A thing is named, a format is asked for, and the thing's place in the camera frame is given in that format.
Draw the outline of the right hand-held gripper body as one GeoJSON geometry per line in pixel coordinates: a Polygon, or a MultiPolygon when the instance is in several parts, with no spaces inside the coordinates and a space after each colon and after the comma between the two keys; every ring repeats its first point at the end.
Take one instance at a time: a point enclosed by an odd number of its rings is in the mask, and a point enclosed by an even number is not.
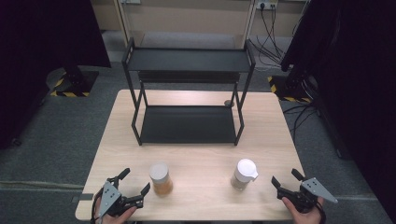
{"type": "Polygon", "coordinates": [[[315,177],[301,182],[299,191],[290,190],[289,193],[278,193],[276,191],[276,197],[279,200],[283,197],[288,198],[297,211],[303,214],[314,208],[318,203],[318,197],[331,203],[338,203],[338,200],[315,177]]]}

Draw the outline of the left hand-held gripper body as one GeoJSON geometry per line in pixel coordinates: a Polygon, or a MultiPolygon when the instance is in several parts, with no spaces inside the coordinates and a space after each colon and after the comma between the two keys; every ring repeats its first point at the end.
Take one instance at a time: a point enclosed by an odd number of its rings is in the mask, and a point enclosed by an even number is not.
{"type": "Polygon", "coordinates": [[[142,194],[134,197],[125,197],[119,191],[119,180],[112,178],[103,185],[101,202],[99,206],[99,217],[110,215],[120,216],[129,208],[142,208],[144,206],[144,196],[142,194]]]}

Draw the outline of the glass jar of orange powder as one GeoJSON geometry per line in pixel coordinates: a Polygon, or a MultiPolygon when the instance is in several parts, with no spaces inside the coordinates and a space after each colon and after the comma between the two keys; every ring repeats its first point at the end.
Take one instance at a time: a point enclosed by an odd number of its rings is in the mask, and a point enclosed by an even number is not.
{"type": "Polygon", "coordinates": [[[173,190],[173,182],[166,163],[157,162],[152,164],[149,169],[149,177],[157,195],[167,195],[173,190]]]}

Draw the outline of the white-lidded seasoning jar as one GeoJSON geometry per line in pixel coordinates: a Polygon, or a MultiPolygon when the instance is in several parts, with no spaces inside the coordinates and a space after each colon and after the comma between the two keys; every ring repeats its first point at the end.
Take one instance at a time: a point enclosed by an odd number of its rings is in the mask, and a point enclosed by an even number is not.
{"type": "Polygon", "coordinates": [[[255,181],[258,175],[255,162],[250,159],[242,159],[235,166],[231,185],[235,189],[243,190],[250,182],[255,181]]]}

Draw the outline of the black two-tier metal rack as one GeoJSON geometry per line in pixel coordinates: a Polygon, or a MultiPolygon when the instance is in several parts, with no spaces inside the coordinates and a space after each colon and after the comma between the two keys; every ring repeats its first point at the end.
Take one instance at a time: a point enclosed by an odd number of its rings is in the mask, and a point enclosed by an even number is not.
{"type": "Polygon", "coordinates": [[[134,103],[132,129],[140,145],[239,142],[245,123],[242,107],[256,65],[252,44],[241,49],[142,48],[128,41],[121,60],[134,103]],[[230,84],[234,107],[152,105],[152,83],[230,84]]]}

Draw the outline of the person's left hand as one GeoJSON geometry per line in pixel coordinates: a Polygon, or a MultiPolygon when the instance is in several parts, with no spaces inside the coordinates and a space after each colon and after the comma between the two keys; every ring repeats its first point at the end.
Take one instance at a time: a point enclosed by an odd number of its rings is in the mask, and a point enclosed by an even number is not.
{"type": "Polygon", "coordinates": [[[93,219],[95,221],[95,224],[125,224],[125,222],[137,210],[136,207],[131,207],[118,217],[112,217],[110,215],[105,215],[102,218],[99,218],[98,212],[99,212],[99,208],[100,208],[100,203],[101,203],[101,199],[98,199],[97,202],[95,203],[95,213],[94,213],[94,219],[93,219]]]}

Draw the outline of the person's right hand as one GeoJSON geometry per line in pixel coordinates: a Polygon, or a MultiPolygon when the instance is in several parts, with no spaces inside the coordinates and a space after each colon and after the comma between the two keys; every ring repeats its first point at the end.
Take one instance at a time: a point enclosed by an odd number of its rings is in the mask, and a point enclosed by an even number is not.
{"type": "Polygon", "coordinates": [[[320,224],[322,221],[322,214],[319,208],[323,205],[324,199],[318,197],[318,206],[313,208],[309,213],[300,213],[297,211],[293,203],[286,197],[281,199],[283,204],[289,210],[294,224],[320,224]]]}

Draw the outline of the dark tape strip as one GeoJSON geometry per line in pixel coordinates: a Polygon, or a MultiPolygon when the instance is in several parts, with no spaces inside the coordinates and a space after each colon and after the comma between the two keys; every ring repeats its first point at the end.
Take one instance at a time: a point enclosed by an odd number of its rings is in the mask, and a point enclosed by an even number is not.
{"type": "Polygon", "coordinates": [[[71,203],[78,203],[80,201],[91,201],[93,198],[92,193],[81,193],[78,196],[73,196],[71,203]]]}

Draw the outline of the stand base with striped tape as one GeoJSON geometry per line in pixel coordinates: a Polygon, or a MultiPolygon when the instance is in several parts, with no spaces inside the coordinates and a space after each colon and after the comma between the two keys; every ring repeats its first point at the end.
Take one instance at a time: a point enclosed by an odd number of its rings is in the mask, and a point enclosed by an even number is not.
{"type": "Polygon", "coordinates": [[[97,71],[79,71],[77,75],[70,75],[64,72],[49,92],[49,95],[88,97],[98,75],[97,71]]]}
{"type": "Polygon", "coordinates": [[[310,94],[305,89],[304,79],[293,79],[289,76],[268,77],[270,91],[281,101],[311,103],[310,94]]]}

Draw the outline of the black curtain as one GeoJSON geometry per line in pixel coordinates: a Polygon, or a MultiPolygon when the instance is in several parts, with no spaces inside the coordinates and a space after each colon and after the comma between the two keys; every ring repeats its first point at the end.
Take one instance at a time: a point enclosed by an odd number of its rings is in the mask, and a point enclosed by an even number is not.
{"type": "Polygon", "coordinates": [[[396,0],[310,0],[281,66],[315,78],[343,150],[396,224],[396,0]]]}
{"type": "Polygon", "coordinates": [[[0,150],[35,113],[47,75],[80,65],[110,66],[90,0],[0,0],[0,150]]]}

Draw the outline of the white power socket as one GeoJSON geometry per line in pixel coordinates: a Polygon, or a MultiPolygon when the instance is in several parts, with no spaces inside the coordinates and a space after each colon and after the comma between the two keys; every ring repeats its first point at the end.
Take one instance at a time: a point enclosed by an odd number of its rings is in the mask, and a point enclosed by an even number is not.
{"type": "Polygon", "coordinates": [[[256,8],[259,10],[276,10],[278,0],[258,0],[256,8]]]}

